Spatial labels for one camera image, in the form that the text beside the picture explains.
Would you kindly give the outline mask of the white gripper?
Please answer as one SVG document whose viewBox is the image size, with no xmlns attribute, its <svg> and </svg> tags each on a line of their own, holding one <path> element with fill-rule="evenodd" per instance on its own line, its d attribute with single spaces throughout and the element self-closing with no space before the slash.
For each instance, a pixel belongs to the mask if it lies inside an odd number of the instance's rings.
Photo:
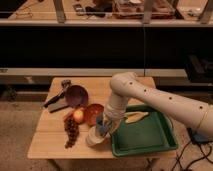
<svg viewBox="0 0 213 171">
<path fill-rule="evenodd" d="M 107 134 L 112 134 L 115 132 L 121 123 L 120 119 L 109 118 L 103 113 L 100 113 L 96 117 L 96 128 L 99 132 L 99 135 L 105 137 Z"/>
</svg>

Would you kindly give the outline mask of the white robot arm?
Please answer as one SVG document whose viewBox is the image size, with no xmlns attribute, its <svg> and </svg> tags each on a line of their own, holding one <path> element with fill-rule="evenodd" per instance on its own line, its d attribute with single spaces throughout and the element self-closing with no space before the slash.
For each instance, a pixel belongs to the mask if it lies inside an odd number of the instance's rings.
<svg viewBox="0 0 213 171">
<path fill-rule="evenodd" d="M 111 95 L 103 112 L 103 125 L 112 123 L 114 132 L 131 98 L 140 100 L 162 114 L 213 139 L 213 105 L 145 86 L 133 72 L 115 74 L 110 80 Z"/>
</svg>

